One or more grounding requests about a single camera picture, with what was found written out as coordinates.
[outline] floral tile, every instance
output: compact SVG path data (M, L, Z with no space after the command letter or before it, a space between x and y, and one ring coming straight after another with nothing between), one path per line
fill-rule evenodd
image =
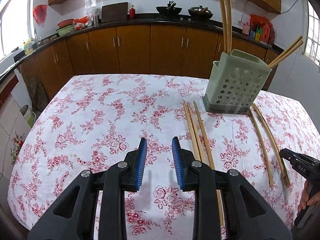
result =
M7 148L8 140L9 135L5 132L2 126L0 126L0 173L3 172L4 154L5 149Z
M10 135L20 107L10 94L0 109L0 125Z
M14 143L14 149L11 151L12 164L15 163L20 149L30 130L31 127L28 125L23 115L19 113L10 134L10 139Z

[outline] wooden chopstick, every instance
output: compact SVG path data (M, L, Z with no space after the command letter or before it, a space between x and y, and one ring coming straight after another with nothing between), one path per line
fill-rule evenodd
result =
M277 157L277 160L278 160L278 163L279 163L279 166L280 166L282 177L284 178L286 186L288 187L290 185L288 172L287 172L287 169L286 169L286 167L284 165L284 161L283 161L283 159L281 158L281 156L279 154L280 150L279 150L278 145L276 144L276 139L273 136L273 134L271 132L271 129L268 126L266 120L264 119L263 115L261 114L260 109L256 106L255 103L253 103L252 106L253 106L253 109L255 110L255 112L257 113L257 116L259 117L260 122L262 123L264 129L266 130L266 132L268 134L268 137L269 137L269 139L271 141L272 147L273 147L273 149L274 149L274 151L276 153L276 157Z
M209 145L209 140L208 140L208 137L207 137L207 133L205 132L205 128L204 128L204 125L203 125L203 122L202 122L202 119L201 119L201 115L200 115L200 112L198 110L198 107L197 107L197 104L196 104L195 101L193 101L193 105L195 106L196 114L197 114L198 121L199 121L199 124L200 124L200 129L201 129L201 132L202 132L205 149L207 150L207 156L208 156L210 168L212 170L215 170L215 166L214 166L214 162L213 162L213 158L212 158L212 153L211 153L211 148L210 148L210 145ZM224 222L223 222L222 198L221 198L221 192L218 189L217 189L217 198L218 198L218 210L219 210L220 225L223 226Z
M228 52L228 28L227 28L227 14L226 14L226 5L224 0L219 0L221 16L222 16L222 27L223 27L223 45L224 52Z
M232 14L231 14L231 0L225 0L227 8L227 53L231 54L232 43Z
M187 106L188 106L189 114L190 114L190 117L191 117L192 127L193 127L193 130L195 132L195 136L196 136L196 141L197 141L197 144L198 144L198 149L199 149L199 153L200 153L201 162L207 164L207 160L204 157L204 151L203 151L202 144L201 144L201 141L200 141L200 137L199 137L199 132L198 132L198 128L197 128L197 125L196 125L196 121L193 118L193 112L192 112L192 109L191 109L191 106L190 106L189 102L187 103Z
M297 48L299 48L303 44L303 41L300 40L296 45L294 45L286 54L284 54L281 58L279 58L274 63L268 65L268 68L274 68L276 65L278 65L281 61L283 61L285 58L287 58L290 54L292 54Z
M251 109L249 108L249 115L252 119L252 122L253 122L253 125L257 131L257 134L258 134L258 137L259 137L259 140L260 140L260 144L261 144L261 148L262 148L262 152L263 152L263 155L264 155L264 159L266 161L266 166L267 166L267 173L268 173L268 178L269 178L269 185L270 187L273 186L273 178L272 178L272 172L271 172L271 168L270 168L270 163L269 163L269 158L268 158L268 153L267 153L267 149L266 149L266 146L264 145L264 142L263 142L263 137L260 133L260 130L259 130L259 127L258 127L258 124L253 116L253 113L251 111Z
M200 158L200 155L199 155L199 150L198 150L198 144L197 144L197 141L196 141L195 132L193 130L191 117L190 117L189 110L188 110L188 107L187 107L187 104L185 103L185 101L183 101L183 107L184 107L184 112L185 112L186 118L187 118L187 123L188 123L188 128L189 128L189 132L190 132L190 136L191 136L193 152L195 154L196 160L197 161L201 161L201 158Z

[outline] pink floral pattern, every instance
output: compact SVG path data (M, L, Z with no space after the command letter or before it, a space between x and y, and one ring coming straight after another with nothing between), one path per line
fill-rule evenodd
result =
M257 120L266 145L274 186L269 187L261 146L247 115L207 113L202 103L207 80L154 75L88 75L73 77L41 114L21 146L8 191L15 218L30 229L82 171L105 171L148 143L140 191L125 194L128 240L190 239L194 193L178 190L171 140L191 150L182 101L196 101L216 169L235 168L253 185L289 227L297 214L304 179L285 166L284 188L275 152ZM320 158L320 135L302 105L261 91L255 100L280 148ZM198 126L200 140L203 136ZM95 238L99 227L97 205ZM221 227L225 239L225 227Z

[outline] metal pivot screw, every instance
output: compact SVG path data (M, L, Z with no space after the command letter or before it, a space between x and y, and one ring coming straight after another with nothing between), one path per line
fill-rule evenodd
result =
M231 169L231 170L229 170L229 174L231 176L238 176L239 172L236 169Z
M197 167L201 167L201 162L200 161L193 161L191 165L196 167L196 168Z
M119 162L118 163L119 168L125 168L126 166L128 166L128 164L126 162Z
M89 171L89 170L82 171L82 172L81 172L81 176L82 176L82 177L85 177L85 178L86 178L86 177L89 177L89 176L90 176L90 171Z

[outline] cutting board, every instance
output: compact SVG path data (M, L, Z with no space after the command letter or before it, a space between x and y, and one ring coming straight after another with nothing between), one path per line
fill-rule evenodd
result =
M128 18L128 2L102 6L101 22L113 22Z

